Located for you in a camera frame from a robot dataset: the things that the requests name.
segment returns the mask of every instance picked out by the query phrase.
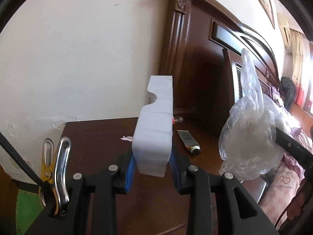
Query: metal clamp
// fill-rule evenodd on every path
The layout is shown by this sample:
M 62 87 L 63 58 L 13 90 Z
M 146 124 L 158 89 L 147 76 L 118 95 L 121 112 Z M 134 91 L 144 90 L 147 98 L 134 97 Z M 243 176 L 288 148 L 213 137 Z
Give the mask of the metal clamp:
M 57 150 L 53 157 L 54 145 L 51 139 L 47 138 L 43 142 L 41 179 L 51 185 L 56 208 L 54 214 L 64 214 L 69 202 L 69 196 L 66 189 L 66 168 L 68 155 L 71 149 L 71 140 L 68 137 L 60 139 Z M 40 203 L 46 206 L 44 191 L 39 188 Z

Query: red curtain section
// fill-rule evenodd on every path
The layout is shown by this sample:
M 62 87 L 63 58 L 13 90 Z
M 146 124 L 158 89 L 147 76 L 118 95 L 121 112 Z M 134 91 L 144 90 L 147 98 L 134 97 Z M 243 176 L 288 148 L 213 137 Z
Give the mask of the red curtain section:
M 295 92 L 296 92 L 295 103 L 301 107 L 304 100 L 304 91 L 300 84 L 296 85 Z

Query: brown wooden table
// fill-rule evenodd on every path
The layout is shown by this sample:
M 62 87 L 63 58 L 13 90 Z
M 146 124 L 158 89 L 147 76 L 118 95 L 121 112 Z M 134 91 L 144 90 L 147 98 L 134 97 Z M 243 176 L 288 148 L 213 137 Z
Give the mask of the brown wooden table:
M 67 177 L 80 172 L 97 174 L 114 164 L 117 157 L 128 151 L 130 142 L 123 136 L 132 136 L 137 118 L 69 122 L 62 136 L 71 139 Z M 222 160 L 219 156 L 217 136 L 200 128 L 192 120 L 175 124 L 173 142 L 180 153 L 208 173 L 218 174 Z M 189 130 L 201 147 L 201 155 L 192 156 L 183 145 L 176 130 Z M 213 202 L 214 231 L 217 234 L 217 216 Z M 167 167 L 164 178 L 143 175 L 136 169 L 132 189 L 128 195 L 116 195 L 119 235 L 183 235 L 189 210 L 189 196 L 179 195 Z

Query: white plastic object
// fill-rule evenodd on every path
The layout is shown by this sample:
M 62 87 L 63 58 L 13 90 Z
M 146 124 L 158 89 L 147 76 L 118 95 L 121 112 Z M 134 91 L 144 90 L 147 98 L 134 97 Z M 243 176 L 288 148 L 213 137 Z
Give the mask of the white plastic object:
M 276 128 L 288 132 L 280 108 L 266 95 L 251 53 L 242 50 L 241 86 L 245 96 L 229 111 L 219 138 L 223 164 L 220 174 L 232 172 L 239 180 L 253 180 L 277 166 L 284 151 L 275 144 Z
M 141 109 L 132 150 L 140 173 L 163 177 L 172 150 L 172 76 L 151 76 L 147 91 L 151 104 Z

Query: clamp rivet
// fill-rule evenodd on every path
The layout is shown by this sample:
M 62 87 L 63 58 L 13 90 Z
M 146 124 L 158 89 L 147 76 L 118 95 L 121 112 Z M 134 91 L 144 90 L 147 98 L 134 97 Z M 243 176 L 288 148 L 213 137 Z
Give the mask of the clamp rivet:
M 189 167 L 188 167 L 188 169 L 190 170 L 190 171 L 197 171 L 198 170 L 198 167 L 196 166 L 196 165 L 189 165 Z
M 118 166 L 115 164 L 112 164 L 109 166 L 109 171 L 117 171 L 117 169 L 118 169 Z
M 231 172 L 225 172 L 224 177 L 227 179 L 233 179 L 234 175 Z
M 75 173 L 74 175 L 73 175 L 73 179 L 75 179 L 75 180 L 79 180 L 79 179 L 81 179 L 82 178 L 82 174 L 81 173 Z

